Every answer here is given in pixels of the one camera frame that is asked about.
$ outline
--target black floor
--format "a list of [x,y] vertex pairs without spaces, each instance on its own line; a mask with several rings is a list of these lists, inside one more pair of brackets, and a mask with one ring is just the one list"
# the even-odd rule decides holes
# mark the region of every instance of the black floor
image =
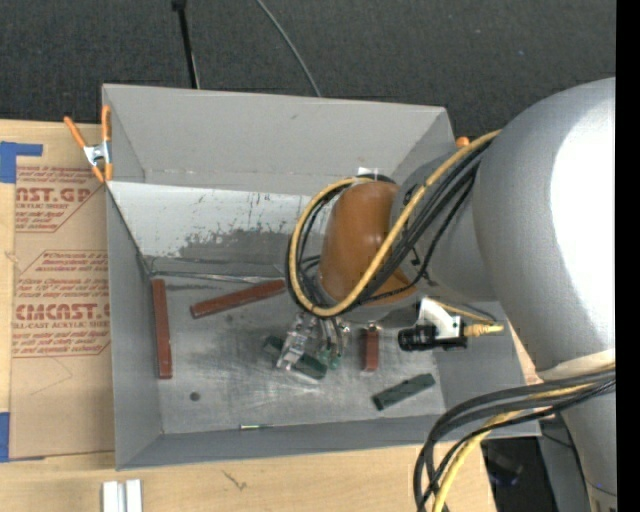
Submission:
[[[264,0],[321,95],[445,106],[455,135],[501,128],[616,74],[615,0]],[[96,122],[104,82],[190,86],[171,0],[3,0],[0,118]],[[316,94],[256,0],[193,0],[203,89]],[[553,512],[535,441],[495,445],[523,479],[502,512]]]

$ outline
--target yellow cable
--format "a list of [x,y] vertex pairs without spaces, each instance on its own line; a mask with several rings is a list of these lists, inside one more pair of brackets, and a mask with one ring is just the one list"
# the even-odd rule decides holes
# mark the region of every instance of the yellow cable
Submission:
[[341,300],[338,304],[335,304],[334,306],[331,306],[331,307],[328,307],[328,308],[319,307],[317,304],[314,304],[313,302],[311,302],[306,297],[306,295],[304,294],[304,292],[302,290],[302,287],[300,286],[300,282],[298,281],[298,272],[297,272],[298,269],[296,267],[296,265],[297,265],[296,256],[297,256],[297,253],[298,253],[298,242],[299,242],[300,236],[302,234],[302,227],[304,226],[304,224],[305,224],[305,222],[307,220],[307,217],[311,214],[311,211],[313,210],[313,208],[326,196],[326,194],[328,194],[332,190],[335,190],[336,188],[339,188],[339,187],[341,187],[343,185],[355,183],[360,178],[348,178],[346,180],[338,181],[337,183],[334,183],[333,185],[329,185],[322,192],[320,192],[318,195],[316,195],[311,200],[311,202],[307,205],[307,207],[303,211],[302,215],[298,219],[296,227],[295,227],[295,229],[293,231],[293,234],[291,236],[291,246],[289,248],[289,263],[288,263],[288,265],[289,265],[289,279],[290,279],[290,283],[291,283],[291,288],[292,288],[296,298],[298,299],[298,301],[306,309],[311,311],[314,315],[316,315],[318,317],[321,317],[321,318],[327,318],[327,317],[332,317],[332,316],[335,316],[335,315],[339,315],[345,309],[347,309],[349,306],[351,306],[355,302],[355,300],[357,299],[358,295],[360,295],[362,290],[364,290],[364,288],[369,284],[369,282],[375,276],[376,272],[378,271],[378,269],[382,265],[383,260],[389,254],[389,251],[391,250],[391,246],[392,246],[393,242],[397,238],[398,234],[402,231],[405,223],[409,220],[409,216],[411,215],[413,210],[416,208],[418,203],[424,197],[427,189],[429,187],[431,187],[458,160],[462,159],[463,157],[465,157],[466,155],[468,155],[472,151],[475,151],[478,147],[482,146],[483,144],[485,144],[489,140],[493,139],[496,135],[498,135],[498,133],[500,133],[499,130],[491,132],[491,133],[488,133],[488,134],[483,135],[482,137],[479,137],[478,139],[474,140],[469,145],[463,146],[458,151],[456,151],[452,156],[450,156],[443,164],[441,164],[427,178],[425,184],[422,185],[420,188],[418,188],[418,190],[413,195],[413,197],[411,198],[409,203],[405,206],[405,208],[400,213],[400,216],[398,217],[398,220],[393,225],[393,227],[389,231],[389,234],[387,235],[387,237],[385,238],[384,242],[380,246],[380,249],[378,249],[378,252],[376,252],[375,256],[371,260],[371,263],[369,264],[369,267],[367,267],[367,270],[365,270],[365,272],[362,274],[362,277],[360,278],[360,281],[358,281],[358,284],[353,288],[353,290],[351,290],[351,292],[349,292],[349,294],[343,300]]
[[444,302],[433,300],[431,297],[429,297],[429,300],[431,302],[433,302],[434,304],[437,304],[438,306],[440,306],[442,309],[444,309],[446,311],[449,311],[451,313],[458,313],[461,316],[466,316],[467,318],[471,318],[473,320],[477,320],[478,322],[482,322],[484,324],[494,324],[495,323],[495,321],[492,320],[491,318],[488,318],[486,316],[476,315],[475,313],[471,313],[470,311],[467,311],[466,309],[461,309],[461,308],[458,308],[456,306],[452,306],[451,304],[445,304]]
[[[549,397],[558,396],[558,395],[562,396],[569,393],[573,393],[574,391],[577,391],[579,389],[582,389],[588,386],[589,384],[582,384],[580,386],[571,386],[568,388],[556,389],[553,391],[546,391],[544,393],[536,393],[536,394],[530,395],[530,398],[538,399],[538,398],[549,398]],[[493,418],[491,418],[489,421],[487,421],[484,427],[491,427],[492,425],[495,425],[502,421],[510,420],[511,418],[517,416],[521,412],[523,411],[521,410],[510,411],[510,412],[498,414]],[[435,501],[433,503],[433,508],[431,509],[432,512],[442,512],[447,494],[451,489],[451,485],[453,484],[453,481],[455,480],[456,475],[458,474],[458,472],[460,471],[460,468],[464,464],[464,461],[469,456],[469,454],[478,446],[478,444],[480,444],[480,442],[485,437],[487,437],[491,432],[492,432],[491,430],[488,430],[486,432],[482,432],[480,434],[475,435],[471,439],[467,440],[462,445],[460,450],[458,450],[458,453],[454,457],[453,461],[447,468],[447,471],[442,478],[442,483],[440,484],[440,490],[436,495]]]

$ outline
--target orange clip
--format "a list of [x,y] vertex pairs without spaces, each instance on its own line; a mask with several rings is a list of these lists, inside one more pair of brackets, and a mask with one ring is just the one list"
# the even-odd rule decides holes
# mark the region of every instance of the orange clip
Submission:
[[[113,178],[113,163],[111,163],[111,107],[109,105],[102,107],[102,142],[96,146],[87,145],[80,130],[78,130],[78,127],[70,117],[65,116],[63,121],[71,131],[73,139],[84,151],[95,177],[98,178],[100,183],[104,183],[105,179],[110,181]],[[100,159],[104,160],[104,174],[98,167],[98,160]]]
[[459,148],[463,148],[464,146],[468,146],[471,142],[469,141],[469,137],[458,137],[456,139],[456,146]]

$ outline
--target blue tape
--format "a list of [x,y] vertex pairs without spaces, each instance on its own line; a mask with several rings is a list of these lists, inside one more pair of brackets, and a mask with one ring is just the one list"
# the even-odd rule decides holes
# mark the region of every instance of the blue tape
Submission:
[[42,156],[42,144],[0,142],[0,183],[16,182],[18,156]]
[[0,412],[0,462],[9,461],[9,413]]

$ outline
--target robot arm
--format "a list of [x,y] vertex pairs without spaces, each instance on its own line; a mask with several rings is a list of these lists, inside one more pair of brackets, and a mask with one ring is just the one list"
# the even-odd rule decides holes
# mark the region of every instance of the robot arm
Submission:
[[[615,79],[575,87],[524,111],[495,139],[492,134],[486,141],[475,141],[465,163],[469,173],[445,171],[434,179],[434,169],[436,174],[441,169],[438,161],[409,176],[392,176],[398,185],[391,188],[352,187],[349,196],[336,203],[325,233],[319,263],[323,301],[339,305],[349,297],[371,299],[366,288],[373,284],[384,291],[392,278],[404,283],[404,295],[352,301],[339,314],[374,321],[425,295],[463,303],[497,300],[546,380],[615,364],[614,115]],[[432,215],[438,222],[405,214],[425,178],[428,184],[448,181],[447,188],[433,187],[420,198],[422,204],[436,204],[437,194],[451,195],[445,208]],[[356,189],[362,194],[354,193]],[[370,205],[373,197],[387,198],[377,208],[390,212],[390,222],[373,223],[365,236],[368,244],[358,241],[362,230],[353,228],[354,218],[361,219],[353,212],[366,216],[366,209],[346,208],[351,196],[352,207],[358,199]],[[345,208],[351,213],[344,214]],[[412,254],[402,256],[394,246],[381,255],[379,248],[399,236],[396,226],[407,221],[425,226],[405,238]],[[365,263],[356,270],[343,269],[348,258],[344,254],[349,254],[345,244],[351,244],[351,252],[356,247],[366,252]],[[377,274],[365,283],[364,291],[361,287],[355,295],[348,293],[366,281],[369,262],[376,267],[376,258],[388,263],[398,254],[402,261],[392,273],[382,279]],[[319,315],[333,311],[308,310]],[[593,510],[616,510],[615,393],[568,409],[563,417]]]

